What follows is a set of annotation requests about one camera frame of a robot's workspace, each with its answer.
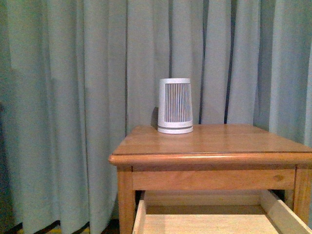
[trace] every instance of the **drawer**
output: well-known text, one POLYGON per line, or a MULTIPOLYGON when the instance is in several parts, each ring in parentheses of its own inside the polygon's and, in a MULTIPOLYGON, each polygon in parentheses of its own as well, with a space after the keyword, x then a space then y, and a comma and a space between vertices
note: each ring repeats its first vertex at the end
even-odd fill
POLYGON ((276 195, 254 191, 145 191, 133 234, 312 234, 276 195))

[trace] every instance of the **light blue curtain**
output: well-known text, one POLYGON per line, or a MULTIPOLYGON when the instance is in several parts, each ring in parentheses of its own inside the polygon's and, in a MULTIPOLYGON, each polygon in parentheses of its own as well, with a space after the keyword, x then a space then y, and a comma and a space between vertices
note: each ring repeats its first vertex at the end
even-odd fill
POLYGON ((191 78, 195 124, 312 146, 310 0, 0 2, 10 225, 26 234, 55 220, 103 231, 117 193, 108 155, 151 124, 161 78, 191 78))
POLYGON ((108 156, 125 137, 125 32, 126 0, 1 1, 6 229, 105 229, 117 196, 108 156))

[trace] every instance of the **wooden nightstand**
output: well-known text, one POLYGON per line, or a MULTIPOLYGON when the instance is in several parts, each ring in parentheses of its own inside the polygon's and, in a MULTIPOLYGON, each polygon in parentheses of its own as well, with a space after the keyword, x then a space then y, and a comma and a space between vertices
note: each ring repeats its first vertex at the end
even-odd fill
POLYGON ((181 135, 137 126, 109 161, 121 234, 132 231, 136 190, 286 190, 286 204, 308 223, 312 148, 250 125, 195 125, 181 135))

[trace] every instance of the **vent slot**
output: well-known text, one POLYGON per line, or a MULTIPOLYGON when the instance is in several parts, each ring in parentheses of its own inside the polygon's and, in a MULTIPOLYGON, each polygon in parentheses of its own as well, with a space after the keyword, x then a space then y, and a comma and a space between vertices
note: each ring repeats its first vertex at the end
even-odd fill
POLYGON ((177 123, 192 120, 191 86, 189 83, 165 85, 165 122, 177 123))

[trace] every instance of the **air purifier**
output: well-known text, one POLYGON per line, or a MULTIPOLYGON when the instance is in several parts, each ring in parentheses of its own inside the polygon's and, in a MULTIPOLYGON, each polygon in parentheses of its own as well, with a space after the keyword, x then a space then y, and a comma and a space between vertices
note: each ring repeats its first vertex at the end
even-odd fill
POLYGON ((160 80, 158 131, 167 134, 193 131, 191 81, 189 78, 160 80))

